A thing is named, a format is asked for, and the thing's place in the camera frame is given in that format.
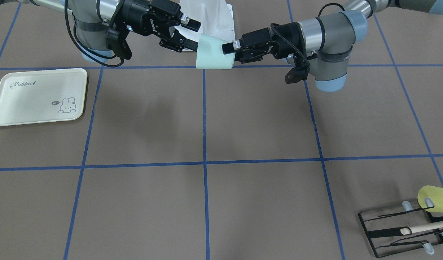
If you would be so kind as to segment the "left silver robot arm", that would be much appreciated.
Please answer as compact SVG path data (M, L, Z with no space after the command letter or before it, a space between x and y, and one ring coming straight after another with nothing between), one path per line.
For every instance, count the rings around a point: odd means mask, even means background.
M244 34L222 45L223 54L234 54L242 64L261 61L267 54L287 59L293 68L285 75L287 84L314 76L316 87L335 92L344 86L353 45L367 34L367 19L388 7L443 15L443 0L351 0L340 10L318 17L272 23L270 27Z

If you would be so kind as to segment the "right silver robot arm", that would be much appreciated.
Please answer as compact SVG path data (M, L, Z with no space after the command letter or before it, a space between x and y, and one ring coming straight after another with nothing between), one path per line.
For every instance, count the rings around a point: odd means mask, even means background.
M25 4L62 12L70 39L84 56L106 66L106 61L131 59L126 38L130 32L155 35L160 46L175 52L197 50L197 42L177 29L197 32L201 23L171 0L24 0Z

